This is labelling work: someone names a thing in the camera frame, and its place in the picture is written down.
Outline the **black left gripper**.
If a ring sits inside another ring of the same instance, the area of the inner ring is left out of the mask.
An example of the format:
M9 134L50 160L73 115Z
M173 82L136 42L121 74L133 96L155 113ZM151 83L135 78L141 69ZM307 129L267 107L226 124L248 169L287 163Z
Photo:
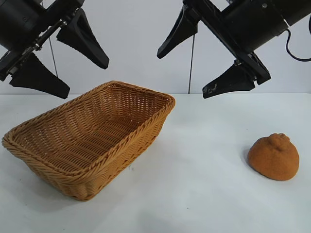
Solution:
M62 99L68 97L70 87L52 74L32 53L59 28L58 41L83 54L102 69L109 58L94 36L86 14L80 9L83 0L56 0L47 9L36 0L2 0L0 2L0 44L7 52L0 59L0 80L26 59L11 75L10 85L38 90Z

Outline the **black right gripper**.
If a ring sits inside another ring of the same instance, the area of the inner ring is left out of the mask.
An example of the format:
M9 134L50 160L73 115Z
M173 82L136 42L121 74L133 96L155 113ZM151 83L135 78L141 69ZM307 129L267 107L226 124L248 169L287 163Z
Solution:
M288 28L271 1L235 0L222 11L209 0L185 0L183 3L171 32L157 50L157 58L165 57L195 35L198 22L202 21L235 57L229 69L203 87L203 98L250 91L256 83L270 80L269 71L255 50Z

